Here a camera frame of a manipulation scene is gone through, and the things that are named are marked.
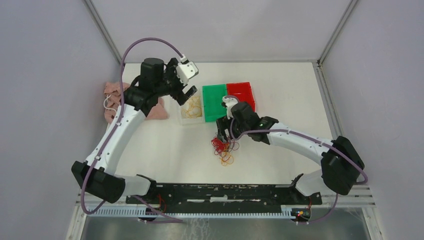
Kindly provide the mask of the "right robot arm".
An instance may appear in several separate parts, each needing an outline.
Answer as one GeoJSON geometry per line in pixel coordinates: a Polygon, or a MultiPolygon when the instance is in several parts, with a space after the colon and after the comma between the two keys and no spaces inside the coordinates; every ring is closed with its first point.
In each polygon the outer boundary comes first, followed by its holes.
{"type": "Polygon", "coordinates": [[[216,126],[217,138],[223,143],[248,136],[255,142],[291,150],[320,166],[294,180],[288,191],[293,203],[302,204],[323,191],[346,196],[353,186],[368,182],[365,164],[346,137],[328,139],[296,131],[270,116],[259,117],[247,102],[231,96],[223,97],[221,104],[226,115],[216,120],[216,126]]]}

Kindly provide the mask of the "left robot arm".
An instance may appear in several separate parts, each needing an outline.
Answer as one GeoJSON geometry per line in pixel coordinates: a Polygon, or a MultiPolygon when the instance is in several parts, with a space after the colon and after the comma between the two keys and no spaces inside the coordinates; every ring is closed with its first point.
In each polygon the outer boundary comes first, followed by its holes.
{"type": "Polygon", "coordinates": [[[147,204],[156,200],[158,191],[153,187],[153,179],[117,175],[117,166],[132,135],[159,99],[170,96],[180,106],[184,105],[197,92],[195,86],[187,92],[184,88],[198,73],[195,63],[185,57],[172,58],[168,63],[150,57],[141,63],[140,74],[123,92],[124,104],[118,107],[117,116],[98,145],[85,161],[75,161],[71,167],[82,192],[111,204],[130,195],[138,195],[147,204]]]}

